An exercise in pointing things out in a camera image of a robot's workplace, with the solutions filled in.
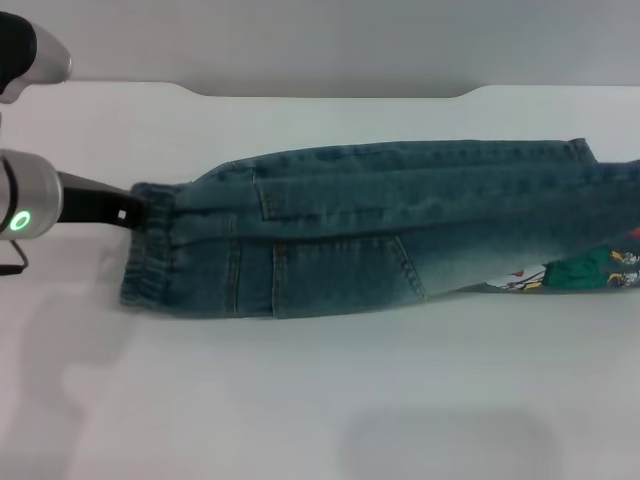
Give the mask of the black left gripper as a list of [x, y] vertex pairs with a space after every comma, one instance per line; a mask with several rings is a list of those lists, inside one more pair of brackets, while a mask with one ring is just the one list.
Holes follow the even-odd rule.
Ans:
[[63, 191], [59, 223], [95, 223], [140, 231], [148, 202], [123, 190], [66, 172], [58, 173]]

